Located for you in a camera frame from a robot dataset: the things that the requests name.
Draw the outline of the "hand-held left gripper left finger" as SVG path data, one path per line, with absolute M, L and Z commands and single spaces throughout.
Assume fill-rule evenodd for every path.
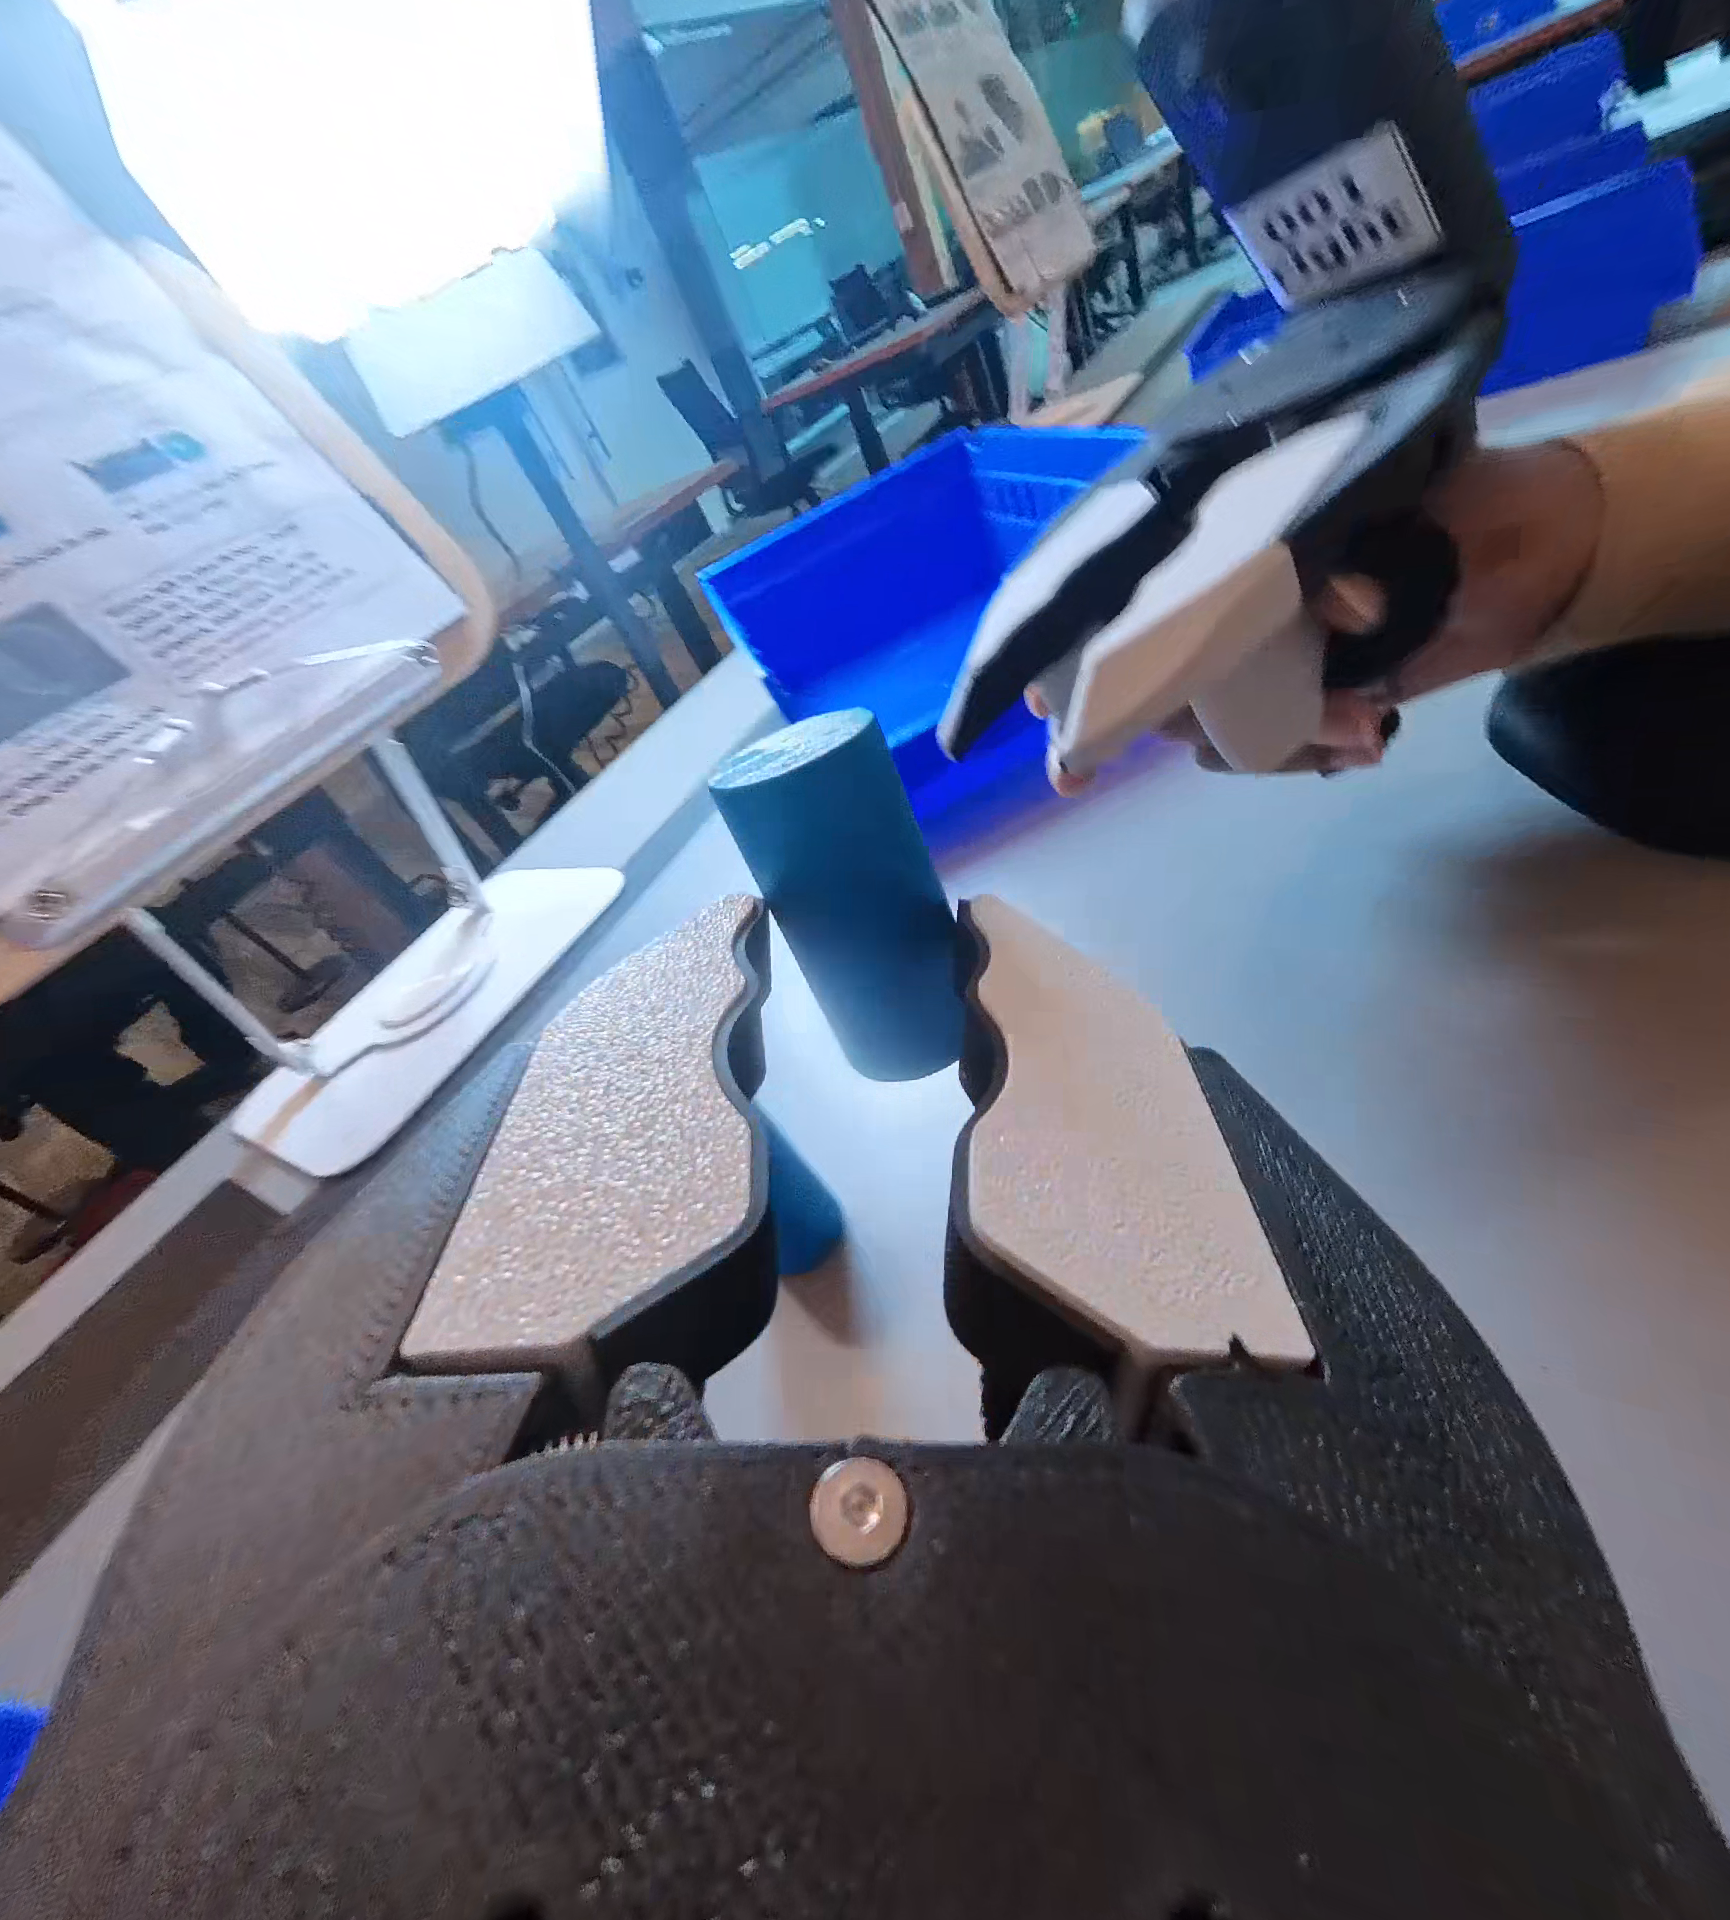
M 532 1377 L 584 1430 L 634 1369 L 697 1394 L 780 1296 L 767 904 L 726 894 L 543 1026 L 400 1334 L 412 1378 Z

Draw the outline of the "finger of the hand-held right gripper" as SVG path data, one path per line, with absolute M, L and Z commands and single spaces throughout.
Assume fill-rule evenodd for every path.
M 1004 576 L 979 620 L 936 727 L 945 757 L 966 759 L 1056 669 L 1085 679 L 1086 651 L 1133 615 L 1114 690 L 1086 717 L 1056 708 L 1049 722 L 1056 759 L 1118 759 L 1176 708 L 1209 651 L 1205 588 L 1153 583 L 1195 540 L 1211 473 L 1120 477 L 1085 493 Z M 1140 596 L 1148 610 L 1134 612 Z
M 1344 412 L 1244 460 L 1197 509 L 1188 538 L 1050 679 L 1050 759 L 1090 776 L 1187 713 L 1240 775 L 1317 744 L 1324 638 L 1294 563 L 1296 520 L 1329 501 L 1366 412 Z

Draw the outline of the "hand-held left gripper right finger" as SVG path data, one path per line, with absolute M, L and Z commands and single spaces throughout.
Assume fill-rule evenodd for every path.
M 956 909 L 965 1008 L 945 1305 L 1001 1439 L 1044 1374 L 1144 1439 L 1172 1381 L 1321 1381 L 1289 1259 L 1192 1050 L 1134 984 L 996 894 Z

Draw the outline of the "blue wooden cylinder block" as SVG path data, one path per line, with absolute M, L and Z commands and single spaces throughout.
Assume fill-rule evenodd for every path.
M 793 722 L 707 790 L 850 1066 L 905 1085 L 956 1064 L 956 918 L 879 717 Z
M 831 1261 L 846 1236 L 846 1217 L 778 1121 L 756 1110 L 756 1126 L 765 1147 L 777 1270 L 783 1280 L 799 1280 Z

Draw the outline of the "person's right forearm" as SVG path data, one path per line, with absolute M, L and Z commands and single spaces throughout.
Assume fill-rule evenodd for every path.
M 1730 363 L 1568 446 L 1597 477 L 1599 537 L 1533 658 L 1730 636 Z

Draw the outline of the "person's right hand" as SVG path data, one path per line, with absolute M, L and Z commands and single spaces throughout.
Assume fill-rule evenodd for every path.
M 1268 755 L 1215 727 L 1205 696 L 1146 727 L 1221 775 L 1317 775 L 1376 766 L 1400 715 L 1439 693 L 1530 665 L 1558 636 L 1599 556 L 1599 468 L 1568 439 L 1479 446 L 1424 498 L 1353 537 L 1305 594 L 1305 623 L 1343 673 L 1317 713 L 1280 724 Z

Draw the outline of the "white document stand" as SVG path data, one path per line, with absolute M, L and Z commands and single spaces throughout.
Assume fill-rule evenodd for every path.
M 52 1076 L 90 1053 L 93 1020 L 71 1005 L 88 986 L 82 963 L 99 963 L 100 973 L 115 971 L 131 984 L 143 968 L 154 966 L 179 982 L 187 998 L 204 1005 L 215 1022 L 232 1031 L 244 1050 L 277 1068 L 277 1089 L 255 1095 L 235 1121 L 239 1138 L 302 1177 L 343 1175 L 387 1147 L 469 1053 L 573 952 L 617 902 L 623 875 L 604 867 L 486 879 L 474 872 L 439 797 L 396 733 L 486 665 L 496 609 L 483 571 L 294 360 L 242 318 L 203 267 L 153 239 L 115 237 L 21 130 L 3 117 L 0 128 L 94 231 L 140 265 L 200 342 L 237 369 L 387 518 L 464 609 L 463 620 L 436 644 L 436 690 L 366 733 L 359 744 L 283 780 L 246 818 L 192 846 L 171 877 L 110 902 L 62 942 L 34 942 L 36 935 L 56 931 L 58 901 L 47 893 L 36 893 L 24 911 L 0 923 L 0 1097 L 10 1095 L 14 1082 L 29 1082 L 31 1070 Z M 288 1040 L 208 973 L 168 925 L 163 902 L 177 898 L 210 863 L 306 800 L 356 757 L 372 759 L 420 827 L 436 855 L 448 904 L 318 1037 Z

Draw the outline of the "pale document stand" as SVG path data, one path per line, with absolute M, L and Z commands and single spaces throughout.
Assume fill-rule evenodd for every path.
M 1125 112 L 1154 124 L 1113 2 L 831 2 L 866 142 L 920 296 L 999 315 L 1002 412 L 1061 404 L 1108 217 L 1083 199 Z

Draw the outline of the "black office chair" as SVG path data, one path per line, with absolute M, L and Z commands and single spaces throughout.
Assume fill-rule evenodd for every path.
M 738 417 L 688 358 L 661 372 L 656 382 L 713 460 L 734 468 L 720 487 L 732 518 L 799 517 L 826 502 L 821 489 L 822 468 L 831 459 L 826 449 L 816 446 L 812 453 L 783 455 L 774 460 L 760 459 L 741 429 Z

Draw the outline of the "wooden background desk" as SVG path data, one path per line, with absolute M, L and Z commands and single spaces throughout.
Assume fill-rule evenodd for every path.
M 745 459 L 716 460 L 591 518 L 586 523 L 589 538 L 613 575 L 626 575 L 653 558 L 656 537 L 700 509 L 708 494 L 720 493 L 729 482 L 746 474 L 749 460 Z M 582 578 L 568 538 L 553 523 L 543 543 L 518 563 L 516 585 L 494 588 L 498 628 L 504 632 L 535 618 L 554 598 L 568 594 L 573 585 Z

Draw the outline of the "instruction sheet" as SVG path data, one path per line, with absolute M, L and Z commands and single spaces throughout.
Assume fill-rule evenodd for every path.
M 435 693 L 463 617 L 0 128 L 0 925 L 168 879 Z

